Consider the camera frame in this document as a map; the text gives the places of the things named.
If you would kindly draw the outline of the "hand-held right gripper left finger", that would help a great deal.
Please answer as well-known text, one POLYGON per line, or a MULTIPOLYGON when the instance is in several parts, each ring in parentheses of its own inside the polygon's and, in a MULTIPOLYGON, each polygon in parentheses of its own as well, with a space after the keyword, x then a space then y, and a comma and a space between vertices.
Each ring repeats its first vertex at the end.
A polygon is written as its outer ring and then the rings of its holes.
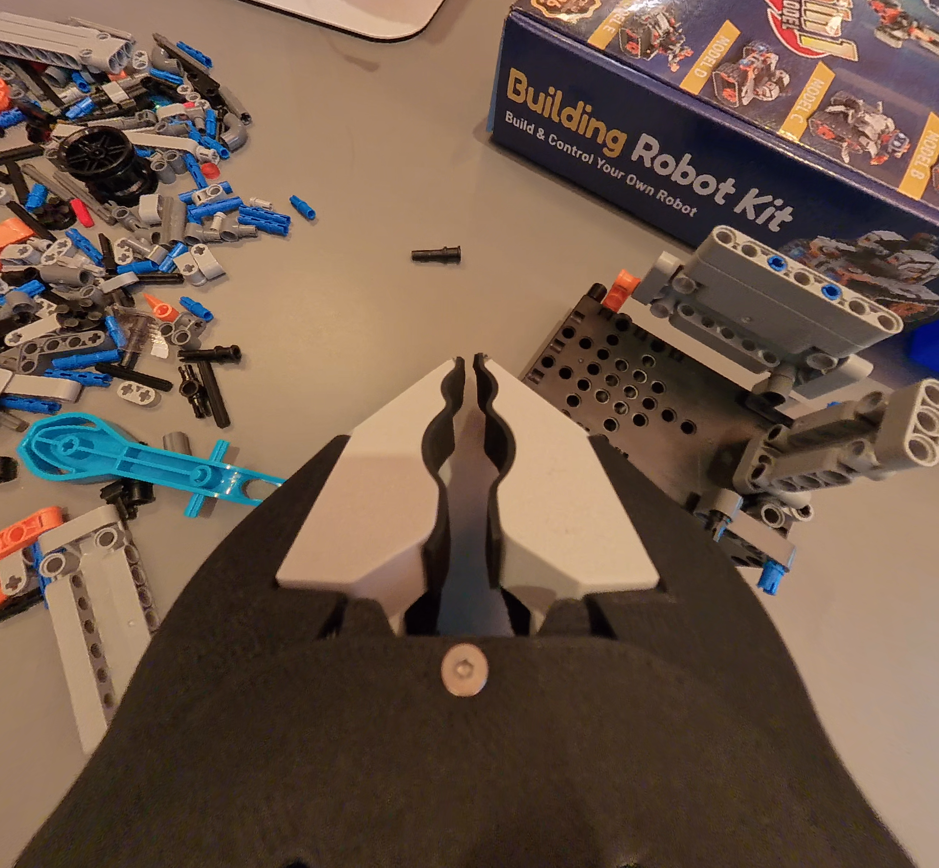
POLYGON ((408 609, 439 595, 449 566, 447 488, 465 388, 454 358, 354 428, 276 580, 371 599, 396 634, 408 609))

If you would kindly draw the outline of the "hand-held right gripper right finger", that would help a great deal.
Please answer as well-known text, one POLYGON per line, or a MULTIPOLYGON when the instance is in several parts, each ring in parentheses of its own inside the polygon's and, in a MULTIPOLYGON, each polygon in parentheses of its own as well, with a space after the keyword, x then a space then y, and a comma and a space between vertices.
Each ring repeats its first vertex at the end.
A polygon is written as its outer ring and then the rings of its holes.
POLYGON ((552 604, 651 590, 659 574, 587 433, 485 355, 473 368, 498 471, 487 503, 487 568, 514 632, 552 604))

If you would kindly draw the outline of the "turquoise connector piece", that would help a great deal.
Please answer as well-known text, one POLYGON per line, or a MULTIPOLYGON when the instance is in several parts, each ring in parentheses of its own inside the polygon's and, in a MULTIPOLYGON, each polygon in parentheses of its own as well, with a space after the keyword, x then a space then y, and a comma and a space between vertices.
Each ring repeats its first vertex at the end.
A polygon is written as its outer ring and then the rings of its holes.
POLYGON ((97 416, 58 414, 27 429, 17 454, 38 477, 55 482, 92 484, 127 477, 191 495, 186 510, 198 514, 204 498, 258 506, 248 492, 253 484, 278 487, 284 478, 224 462, 228 441, 217 441, 207 458, 150 447, 97 416))

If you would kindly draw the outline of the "pile of plastic building pieces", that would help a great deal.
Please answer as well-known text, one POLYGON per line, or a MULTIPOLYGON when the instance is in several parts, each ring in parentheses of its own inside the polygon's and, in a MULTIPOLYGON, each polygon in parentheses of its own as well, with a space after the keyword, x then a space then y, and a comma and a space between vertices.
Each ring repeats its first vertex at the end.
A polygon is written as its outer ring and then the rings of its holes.
POLYGON ((241 351, 201 345, 214 318, 193 291, 225 278, 216 248, 291 228, 220 178, 251 124, 205 52, 159 33, 117 74, 2 55, 2 428, 93 389, 140 408, 178 391, 230 425, 215 368, 241 351), (136 205, 99 203, 58 163, 94 126, 134 146, 151 190, 136 205))

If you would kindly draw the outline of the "small black machine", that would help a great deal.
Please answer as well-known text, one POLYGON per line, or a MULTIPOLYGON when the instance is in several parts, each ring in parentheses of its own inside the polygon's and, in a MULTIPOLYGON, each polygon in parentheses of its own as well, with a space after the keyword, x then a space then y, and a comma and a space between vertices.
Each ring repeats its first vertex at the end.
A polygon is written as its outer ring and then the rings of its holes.
POLYGON ((664 252, 643 278, 595 285, 551 334, 525 381, 606 437, 704 524, 773 594, 791 569, 792 528, 811 494, 937 466, 937 381, 874 390, 861 351, 899 334, 935 240, 876 232, 775 251, 718 226, 683 262, 664 252))

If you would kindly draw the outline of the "black spoked wheel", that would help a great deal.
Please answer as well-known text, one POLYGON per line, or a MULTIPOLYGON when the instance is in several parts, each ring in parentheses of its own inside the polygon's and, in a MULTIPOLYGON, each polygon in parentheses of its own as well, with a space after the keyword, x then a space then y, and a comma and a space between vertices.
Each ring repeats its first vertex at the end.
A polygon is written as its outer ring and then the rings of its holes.
POLYGON ((69 135, 58 147, 57 160, 101 204, 134 206, 151 192, 134 146, 117 129, 94 126, 69 135))

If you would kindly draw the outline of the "blue cardboard kit box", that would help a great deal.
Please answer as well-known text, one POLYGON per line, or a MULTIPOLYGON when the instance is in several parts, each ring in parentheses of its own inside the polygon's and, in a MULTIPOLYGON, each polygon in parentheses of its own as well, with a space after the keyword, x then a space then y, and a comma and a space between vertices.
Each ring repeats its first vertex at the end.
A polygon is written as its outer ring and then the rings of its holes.
POLYGON ((937 314, 937 0, 518 0, 493 139, 695 247, 937 314))

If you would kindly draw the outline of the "grey frame with orange bracket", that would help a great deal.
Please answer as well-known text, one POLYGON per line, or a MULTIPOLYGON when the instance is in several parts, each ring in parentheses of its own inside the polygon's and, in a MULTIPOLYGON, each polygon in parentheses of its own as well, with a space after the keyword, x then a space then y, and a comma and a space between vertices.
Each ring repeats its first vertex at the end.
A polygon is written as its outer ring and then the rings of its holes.
POLYGON ((1 531, 2 605, 41 594, 83 751, 96 750, 159 620, 132 534, 111 504, 46 507, 1 531))

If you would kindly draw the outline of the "long grey frame piece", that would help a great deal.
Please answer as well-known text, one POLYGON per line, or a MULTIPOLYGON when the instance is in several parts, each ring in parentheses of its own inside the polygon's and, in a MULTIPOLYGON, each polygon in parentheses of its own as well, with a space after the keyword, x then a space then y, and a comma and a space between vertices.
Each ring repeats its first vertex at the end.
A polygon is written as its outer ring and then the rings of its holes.
POLYGON ((117 74, 131 60, 134 45, 128 34, 1 13, 1 54, 17 60, 117 74))

